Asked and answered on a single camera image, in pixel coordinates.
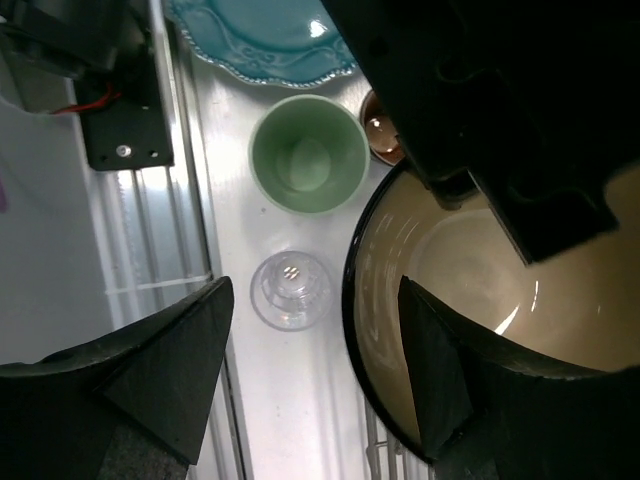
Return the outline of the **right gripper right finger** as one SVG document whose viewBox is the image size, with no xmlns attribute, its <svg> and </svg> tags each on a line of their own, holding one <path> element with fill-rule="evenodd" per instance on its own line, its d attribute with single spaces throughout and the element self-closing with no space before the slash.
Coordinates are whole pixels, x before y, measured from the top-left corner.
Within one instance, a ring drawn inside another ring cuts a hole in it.
<svg viewBox="0 0 640 480">
<path fill-rule="evenodd" d="M 639 370 L 566 363 L 403 278 L 399 320 L 420 449 L 440 479 L 635 479 Z"/>
</svg>

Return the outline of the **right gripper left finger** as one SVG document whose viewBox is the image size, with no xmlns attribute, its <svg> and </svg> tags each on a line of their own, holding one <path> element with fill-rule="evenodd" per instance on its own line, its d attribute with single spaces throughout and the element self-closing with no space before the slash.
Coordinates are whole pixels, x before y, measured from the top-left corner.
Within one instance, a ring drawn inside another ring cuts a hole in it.
<svg viewBox="0 0 640 480">
<path fill-rule="evenodd" d="M 108 335 L 1 368 L 5 479 L 183 479 L 198 462 L 232 281 Z"/>
</svg>

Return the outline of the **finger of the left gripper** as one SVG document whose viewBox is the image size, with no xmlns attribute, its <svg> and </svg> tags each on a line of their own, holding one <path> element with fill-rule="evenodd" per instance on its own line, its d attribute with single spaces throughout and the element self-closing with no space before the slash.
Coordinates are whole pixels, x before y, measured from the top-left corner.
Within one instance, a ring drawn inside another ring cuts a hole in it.
<svg viewBox="0 0 640 480">
<path fill-rule="evenodd" d="M 329 1 L 421 180 L 596 208 L 639 158 L 635 1 Z"/>
<path fill-rule="evenodd" d="M 526 265 L 619 228 L 605 200 L 609 172 L 556 167 L 524 173 L 502 166 L 471 168 L 469 174 Z"/>
</svg>

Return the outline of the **blue floral ceramic bowl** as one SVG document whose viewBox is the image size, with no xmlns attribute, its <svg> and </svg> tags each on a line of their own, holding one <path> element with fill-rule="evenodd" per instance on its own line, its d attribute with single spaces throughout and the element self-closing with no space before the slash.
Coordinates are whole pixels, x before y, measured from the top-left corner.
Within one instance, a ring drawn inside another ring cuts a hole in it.
<svg viewBox="0 0 640 480">
<path fill-rule="evenodd" d="M 408 450 L 419 454 L 421 440 L 398 313 L 403 278 L 538 353 L 605 372 L 638 364 L 638 170 L 613 178 L 606 200 L 617 231 L 527 266 L 484 197 L 445 210 L 409 167 L 384 177 L 347 255 L 343 329 L 367 400 Z"/>
</svg>

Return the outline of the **dark brown mug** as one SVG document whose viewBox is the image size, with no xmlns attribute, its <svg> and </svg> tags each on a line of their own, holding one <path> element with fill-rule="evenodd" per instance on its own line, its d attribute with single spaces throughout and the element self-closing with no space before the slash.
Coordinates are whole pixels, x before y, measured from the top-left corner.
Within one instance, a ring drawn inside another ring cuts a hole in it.
<svg viewBox="0 0 640 480">
<path fill-rule="evenodd" d="M 367 93 L 362 102 L 359 120 L 374 157 L 390 166 L 396 165 L 405 157 L 398 132 L 373 90 Z"/>
</svg>

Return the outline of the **clear plastic glass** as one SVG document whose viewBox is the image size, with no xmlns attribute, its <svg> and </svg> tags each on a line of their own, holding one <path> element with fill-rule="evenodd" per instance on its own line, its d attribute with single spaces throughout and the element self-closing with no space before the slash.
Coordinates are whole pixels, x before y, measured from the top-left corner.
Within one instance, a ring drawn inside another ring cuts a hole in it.
<svg viewBox="0 0 640 480">
<path fill-rule="evenodd" d="M 250 300 L 254 312 L 279 331 L 312 327 L 330 312 L 333 285 L 325 266 L 313 255 L 296 250 L 276 253 L 253 274 Z"/>
</svg>

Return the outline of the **green plastic cup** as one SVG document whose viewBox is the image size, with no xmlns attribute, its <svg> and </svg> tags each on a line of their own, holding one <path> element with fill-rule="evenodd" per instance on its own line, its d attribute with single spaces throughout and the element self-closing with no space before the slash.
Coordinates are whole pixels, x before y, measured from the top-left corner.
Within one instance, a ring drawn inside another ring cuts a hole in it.
<svg viewBox="0 0 640 480">
<path fill-rule="evenodd" d="M 248 165 L 257 188 L 277 207 L 324 215 L 361 190 L 369 174 L 369 143 L 344 106 L 324 96 L 296 95 L 256 122 Z"/>
</svg>

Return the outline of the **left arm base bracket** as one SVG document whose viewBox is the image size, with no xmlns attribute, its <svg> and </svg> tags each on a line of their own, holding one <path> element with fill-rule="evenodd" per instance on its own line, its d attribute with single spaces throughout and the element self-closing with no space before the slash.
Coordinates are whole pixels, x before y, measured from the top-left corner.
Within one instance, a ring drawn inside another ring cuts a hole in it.
<svg viewBox="0 0 640 480">
<path fill-rule="evenodd" d="M 174 164 L 151 32 L 118 58 L 107 75 L 73 83 L 89 167 L 98 172 L 140 170 Z"/>
</svg>

